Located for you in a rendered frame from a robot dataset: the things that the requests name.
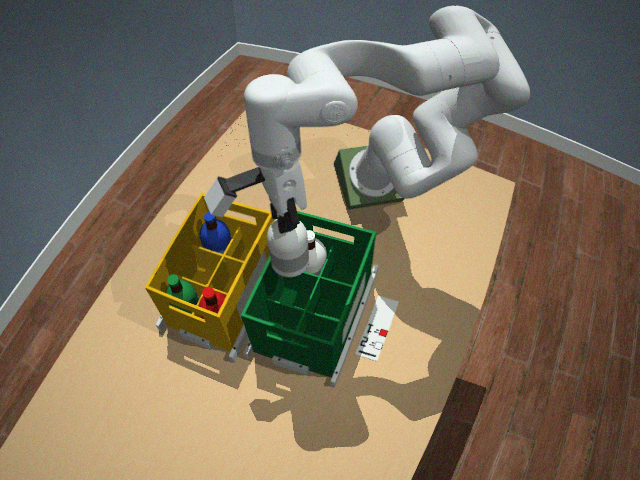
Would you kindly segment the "white paper pick list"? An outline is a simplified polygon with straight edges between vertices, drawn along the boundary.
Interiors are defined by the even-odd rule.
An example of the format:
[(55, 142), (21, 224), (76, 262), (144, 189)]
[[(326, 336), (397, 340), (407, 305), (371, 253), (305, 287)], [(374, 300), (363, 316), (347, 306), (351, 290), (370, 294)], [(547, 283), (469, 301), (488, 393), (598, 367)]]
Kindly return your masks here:
[(378, 360), (398, 303), (392, 299), (377, 297), (355, 355)]

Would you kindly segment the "red bottle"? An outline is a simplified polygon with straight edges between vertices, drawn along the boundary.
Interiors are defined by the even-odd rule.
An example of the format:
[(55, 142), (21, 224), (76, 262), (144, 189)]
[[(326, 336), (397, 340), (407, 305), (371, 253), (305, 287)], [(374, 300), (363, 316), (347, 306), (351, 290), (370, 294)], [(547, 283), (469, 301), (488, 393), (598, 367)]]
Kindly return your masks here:
[(202, 291), (203, 297), (199, 301), (199, 307), (218, 313), (225, 300), (225, 295), (215, 292), (212, 287), (206, 287)]

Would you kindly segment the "blue bottle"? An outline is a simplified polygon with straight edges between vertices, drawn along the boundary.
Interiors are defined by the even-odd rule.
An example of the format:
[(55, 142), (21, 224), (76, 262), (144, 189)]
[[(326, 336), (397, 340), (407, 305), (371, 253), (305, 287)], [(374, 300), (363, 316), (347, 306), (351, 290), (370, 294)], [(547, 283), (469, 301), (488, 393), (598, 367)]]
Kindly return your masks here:
[(224, 254), (232, 239), (228, 226), (223, 221), (216, 219), (216, 217), (211, 215), (210, 212), (207, 212), (204, 215), (204, 220), (205, 223), (200, 229), (202, 247)]

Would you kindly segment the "white bottle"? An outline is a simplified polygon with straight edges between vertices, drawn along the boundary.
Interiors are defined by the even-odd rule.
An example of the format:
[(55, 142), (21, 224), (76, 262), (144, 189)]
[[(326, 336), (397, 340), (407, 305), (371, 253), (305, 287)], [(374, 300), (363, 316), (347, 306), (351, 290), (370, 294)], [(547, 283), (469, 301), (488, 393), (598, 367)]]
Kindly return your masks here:
[(307, 235), (309, 265), (304, 272), (319, 276), (327, 258), (327, 251), (324, 244), (320, 240), (315, 238), (315, 233), (313, 231), (307, 230)]
[(307, 269), (308, 235), (301, 221), (296, 229), (280, 234), (276, 219), (268, 229), (267, 241), (271, 264), (276, 273), (284, 277), (295, 277)]

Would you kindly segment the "green plastic bottle crate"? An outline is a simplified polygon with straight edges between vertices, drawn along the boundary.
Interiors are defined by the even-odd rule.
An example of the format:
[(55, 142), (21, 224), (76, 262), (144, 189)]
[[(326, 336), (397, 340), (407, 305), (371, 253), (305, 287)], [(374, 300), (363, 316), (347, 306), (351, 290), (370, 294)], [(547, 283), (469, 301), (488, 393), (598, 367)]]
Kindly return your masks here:
[(319, 276), (280, 276), (269, 256), (241, 318), (253, 352), (332, 378), (371, 275), (376, 232), (297, 213), (306, 230), (317, 226), (353, 236), (354, 242), (313, 231), (327, 251)]

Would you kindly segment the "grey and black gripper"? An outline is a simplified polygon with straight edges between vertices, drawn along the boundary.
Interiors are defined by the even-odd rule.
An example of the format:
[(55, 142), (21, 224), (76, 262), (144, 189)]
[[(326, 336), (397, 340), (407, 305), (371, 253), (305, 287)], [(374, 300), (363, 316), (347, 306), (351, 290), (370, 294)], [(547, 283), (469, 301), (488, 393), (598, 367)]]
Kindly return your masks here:
[[(270, 202), (272, 202), (270, 203), (271, 216), (274, 220), (278, 220), (280, 234), (292, 231), (297, 228), (297, 224), (300, 224), (295, 203), (301, 210), (307, 207), (304, 179), (299, 163), (300, 157), (301, 153), (294, 161), (293, 167), (288, 170), (284, 167), (277, 169), (260, 166), (252, 157), (265, 178), (262, 184)], [(279, 214), (278, 218), (277, 213)]]

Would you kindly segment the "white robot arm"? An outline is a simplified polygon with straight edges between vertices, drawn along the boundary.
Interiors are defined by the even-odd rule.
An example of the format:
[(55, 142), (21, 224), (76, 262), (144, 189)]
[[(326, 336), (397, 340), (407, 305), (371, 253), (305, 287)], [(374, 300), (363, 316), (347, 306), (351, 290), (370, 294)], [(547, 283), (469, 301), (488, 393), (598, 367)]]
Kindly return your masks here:
[(416, 96), (443, 92), (413, 113), (431, 161), (410, 122), (386, 116), (371, 129), (369, 149), (350, 164), (359, 192), (380, 197), (395, 188), (411, 199), (473, 166), (478, 152), (465, 127), (521, 108), (530, 88), (498, 29), (475, 11), (444, 7), (429, 26), (437, 40), (334, 42), (297, 55), (287, 77), (270, 74), (250, 82), (244, 102), (254, 161), (291, 169), (301, 153), (300, 127), (337, 126), (353, 118), (358, 102), (344, 77), (365, 76)]

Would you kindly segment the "yellow crate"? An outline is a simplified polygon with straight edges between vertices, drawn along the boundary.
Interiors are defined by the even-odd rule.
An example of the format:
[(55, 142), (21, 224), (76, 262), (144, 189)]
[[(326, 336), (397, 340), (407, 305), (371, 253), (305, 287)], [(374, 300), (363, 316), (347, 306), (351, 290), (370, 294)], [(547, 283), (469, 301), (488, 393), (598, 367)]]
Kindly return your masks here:
[[(223, 218), (216, 216), (227, 224), (232, 240), (224, 254), (205, 249), (199, 236), (204, 215), (210, 212), (205, 195), (198, 197), (145, 289), (167, 326), (231, 352), (244, 325), (241, 314), (269, 257), (267, 231), (274, 219), (270, 211), (233, 202), (228, 210), (255, 217), (256, 223), (226, 214)], [(199, 301), (193, 305), (166, 294), (167, 278), (173, 274), (193, 285), (199, 301), (206, 287), (227, 295), (218, 314), (199, 307)]]

